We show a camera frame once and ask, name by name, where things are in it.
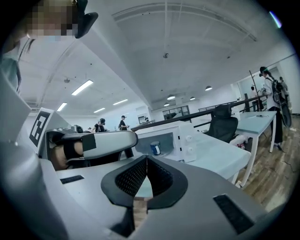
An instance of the window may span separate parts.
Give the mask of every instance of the window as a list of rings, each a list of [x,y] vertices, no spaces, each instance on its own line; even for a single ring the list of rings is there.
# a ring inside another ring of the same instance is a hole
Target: window
[[[177,107],[170,110],[163,111],[163,115],[165,120],[172,119],[172,118],[178,118],[185,115],[189,115],[189,109],[188,106],[183,107]]]

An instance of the blue cup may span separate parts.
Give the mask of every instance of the blue cup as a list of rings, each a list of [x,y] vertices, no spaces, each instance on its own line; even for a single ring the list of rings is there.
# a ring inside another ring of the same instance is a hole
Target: blue cup
[[[150,144],[150,147],[151,147],[152,153],[154,155],[159,155],[160,154],[160,142],[159,141],[152,142]]]

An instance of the backpack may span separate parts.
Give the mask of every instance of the backpack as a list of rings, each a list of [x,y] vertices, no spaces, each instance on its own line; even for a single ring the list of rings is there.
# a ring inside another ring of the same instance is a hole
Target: backpack
[[[266,78],[272,82],[272,92],[273,92],[273,100],[277,104],[281,104],[282,102],[285,102],[285,98],[282,96],[282,93],[284,93],[285,89],[282,86],[280,82],[277,80],[271,80],[270,78]]]

